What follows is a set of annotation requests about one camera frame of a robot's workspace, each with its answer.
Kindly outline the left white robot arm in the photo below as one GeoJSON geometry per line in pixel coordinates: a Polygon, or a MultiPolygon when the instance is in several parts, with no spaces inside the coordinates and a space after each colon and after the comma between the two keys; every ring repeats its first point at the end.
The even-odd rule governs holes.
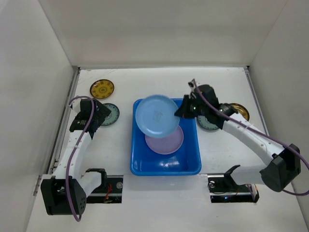
{"type": "Polygon", "coordinates": [[[52,176],[41,182],[41,193],[48,215],[72,215],[80,221],[85,211],[87,197],[96,189],[108,187],[106,171],[100,168],[87,169],[80,173],[86,150],[97,129],[111,111],[99,101],[87,97],[75,97],[70,108],[79,105],[78,113],[69,128],[69,141],[52,176]]]}

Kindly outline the purple plastic plate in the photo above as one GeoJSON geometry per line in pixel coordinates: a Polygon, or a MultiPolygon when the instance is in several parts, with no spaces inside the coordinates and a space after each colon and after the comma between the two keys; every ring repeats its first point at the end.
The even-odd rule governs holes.
{"type": "Polygon", "coordinates": [[[148,147],[160,155],[169,155],[176,152],[183,144],[184,134],[180,126],[167,137],[154,138],[145,135],[145,141],[148,147]]]}

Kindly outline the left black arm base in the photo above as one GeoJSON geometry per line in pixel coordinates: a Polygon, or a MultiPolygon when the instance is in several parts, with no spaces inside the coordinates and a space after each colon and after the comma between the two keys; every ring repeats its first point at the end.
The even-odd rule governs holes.
{"type": "Polygon", "coordinates": [[[108,175],[103,186],[97,187],[87,197],[87,204],[102,203],[114,204],[122,202],[123,190],[122,175],[108,175]]]}

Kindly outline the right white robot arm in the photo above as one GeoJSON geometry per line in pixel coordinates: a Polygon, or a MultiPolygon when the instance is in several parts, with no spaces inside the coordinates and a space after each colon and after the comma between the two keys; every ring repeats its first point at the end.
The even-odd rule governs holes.
{"type": "Polygon", "coordinates": [[[191,92],[185,95],[175,116],[192,119],[204,116],[211,124],[231,134],[263,162],[261,166],[235,165],[225,173],[224,186],[235,191],[244,184],[264,184],[281,192],[301,171],[299,150],[294,145],[281,145],[247,121],[232,105],[219,103],[209,85],[189,82],[191,92]]]}

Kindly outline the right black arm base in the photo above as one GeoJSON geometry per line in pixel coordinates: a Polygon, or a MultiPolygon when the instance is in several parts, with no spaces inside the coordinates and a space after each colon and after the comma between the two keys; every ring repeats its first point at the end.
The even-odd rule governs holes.
{"type": "Polygon", "coordinates": [[[208,190],[211,203],[257,203],[260,196],[256,185],[238,185],[231,174],[240,165],[234,165],[225,173],[208,175],[208,190]]]}

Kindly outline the light blue plastic plate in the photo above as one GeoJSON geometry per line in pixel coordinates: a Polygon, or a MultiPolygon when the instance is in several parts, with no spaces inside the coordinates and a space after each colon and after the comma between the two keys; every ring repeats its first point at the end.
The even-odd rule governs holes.
{"type": "Polygon", "coordinates": [[[142,133],[153,138],[164,138],[171,135],[178,127],[180,118],[174,113],[177,104],[164,95],[151,95],[142,99],[134,116],[142,133]]]}

